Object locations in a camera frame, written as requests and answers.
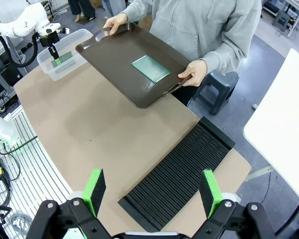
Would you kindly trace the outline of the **person's right hand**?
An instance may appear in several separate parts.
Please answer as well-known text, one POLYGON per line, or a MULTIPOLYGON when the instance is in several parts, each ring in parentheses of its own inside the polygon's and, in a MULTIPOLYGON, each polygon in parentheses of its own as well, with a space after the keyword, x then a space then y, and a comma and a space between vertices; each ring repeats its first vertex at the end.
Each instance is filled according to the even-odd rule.
POLYGON ((125 13, 120 13, 116 16, 110 17, 105 22, 103 28, 110 28, 110 30, 105 31, 104 35, 113 35, 118 30, 120 25, 126 24, 128 17, 125 13))

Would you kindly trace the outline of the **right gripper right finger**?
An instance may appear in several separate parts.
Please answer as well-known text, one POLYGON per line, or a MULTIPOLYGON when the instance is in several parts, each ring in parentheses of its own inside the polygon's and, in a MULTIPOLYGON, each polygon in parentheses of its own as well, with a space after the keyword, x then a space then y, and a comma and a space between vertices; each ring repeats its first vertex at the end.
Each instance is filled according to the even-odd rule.
POLYGON ((194 239, 219 239, 233 231, 239 239, 273 239, 274 230, 260 203, 241 206, 223 197, 212 170, 202 173, 199 193, 207 219, 194 234, 194 239))

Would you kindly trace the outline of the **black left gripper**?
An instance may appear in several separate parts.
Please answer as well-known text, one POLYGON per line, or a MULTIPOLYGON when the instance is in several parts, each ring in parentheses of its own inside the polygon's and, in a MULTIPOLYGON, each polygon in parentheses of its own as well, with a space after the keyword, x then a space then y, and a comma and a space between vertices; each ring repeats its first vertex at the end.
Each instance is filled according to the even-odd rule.
POLYGON ((48 34, 47 36, 41 36, 39 39, 42 47, 48 47, 49 53, 54 58, 54 60, 57 60, 59 58, 59 55, 53 44, 57 43, 59 40, 60 38, 56 31, 48 34))

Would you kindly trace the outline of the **person's left hand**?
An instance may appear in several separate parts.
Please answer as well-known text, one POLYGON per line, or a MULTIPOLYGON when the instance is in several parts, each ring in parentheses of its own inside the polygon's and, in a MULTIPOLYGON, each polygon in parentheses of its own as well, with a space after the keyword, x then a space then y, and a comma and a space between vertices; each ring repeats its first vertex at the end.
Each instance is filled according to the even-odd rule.
POLYGON ((187 68, 178 77, 186 79, 183 86, 199 87, 207 74, 207 65, 204 60, 195 60, 188 64, 187 68))

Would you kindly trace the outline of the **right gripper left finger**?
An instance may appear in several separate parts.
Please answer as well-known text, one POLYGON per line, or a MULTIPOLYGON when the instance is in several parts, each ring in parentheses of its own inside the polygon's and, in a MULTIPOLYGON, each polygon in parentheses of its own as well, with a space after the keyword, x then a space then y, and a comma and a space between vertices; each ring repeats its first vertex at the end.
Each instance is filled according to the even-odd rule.
POLYGON ((86 239, 106 239, 107 230, 97 218, 106 190, 103 169, 94 169, 81 197, 58 204, 43 201, 27 233, 28 239, 62 239, 78 228, 86 239))

